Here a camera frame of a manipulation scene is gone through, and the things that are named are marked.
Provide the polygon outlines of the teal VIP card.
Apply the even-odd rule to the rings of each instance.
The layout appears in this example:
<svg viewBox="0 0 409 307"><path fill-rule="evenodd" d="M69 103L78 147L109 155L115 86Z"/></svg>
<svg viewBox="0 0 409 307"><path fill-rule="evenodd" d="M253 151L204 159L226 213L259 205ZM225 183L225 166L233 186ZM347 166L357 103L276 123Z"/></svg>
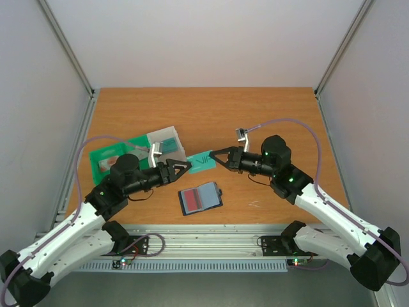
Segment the teal VIP card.
<svg viewBox="0 0 409 307"><path fill-rule="evenodd" d="M191 163L191 168L189 169L190 174L216 168L216 162L210 157L210 152L211 151L208 150L187 157L187 161Z"/></svg>

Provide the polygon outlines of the dark blue card holder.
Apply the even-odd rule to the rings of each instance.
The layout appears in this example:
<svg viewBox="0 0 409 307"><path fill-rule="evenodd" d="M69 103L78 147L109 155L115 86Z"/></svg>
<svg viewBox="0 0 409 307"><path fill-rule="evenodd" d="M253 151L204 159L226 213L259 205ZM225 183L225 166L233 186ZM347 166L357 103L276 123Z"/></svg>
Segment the dark blue card holder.
<svg viewBox="0 0 409 307"><path fill-rule="evenodd" d="M203 208L199 212L204 212L206 210L215 209L215 208L223 206L222 190L218 187L216 182L207 182L205 184L202 184L202 185L199 185L193 188L198 189L201 203L203 206ZM178 191L178 199L180 201L181 212L184 216L192 215L192 214L186 214L184 212L182 198L181 198L182 191Z"/></svg>

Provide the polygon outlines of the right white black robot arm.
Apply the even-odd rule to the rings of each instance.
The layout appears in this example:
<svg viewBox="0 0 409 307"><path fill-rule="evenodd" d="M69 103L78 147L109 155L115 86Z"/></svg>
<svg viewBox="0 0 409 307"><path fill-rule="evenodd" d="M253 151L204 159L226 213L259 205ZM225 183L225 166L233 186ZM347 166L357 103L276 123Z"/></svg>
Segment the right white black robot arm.
<svg viewBox="0 0 409 307"><path fill-rule="evenodd" d="M291 149L280 136L266 138L260 153L231 146L210 152L210 157L230 171L268 177L278 197L312 214L335 233L325 235L294 221L282 232L282 246L288 253L302 250L324 256L347 268L372 291L388 283L403 262L398 232L391 227L382 230L336 202L292 164Z"/></svg>

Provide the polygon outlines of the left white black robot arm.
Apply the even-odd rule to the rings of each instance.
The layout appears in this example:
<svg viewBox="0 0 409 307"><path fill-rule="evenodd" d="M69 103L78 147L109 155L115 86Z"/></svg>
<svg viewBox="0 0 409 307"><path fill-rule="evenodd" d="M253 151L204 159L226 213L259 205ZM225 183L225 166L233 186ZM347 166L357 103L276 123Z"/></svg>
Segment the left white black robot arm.
<svg viewBox="0 0 409 307"><path fill-rule="evenodd" d="M129 196L177 181L191 163L167 159L140 169L139 159L125 154L110 173L61 224L27 248L1 255L1 305L9 292L16 306L35 306L58 280L83 263L102 255L120 255L131 246L129 234L111 218L128 204Z"/></svg>

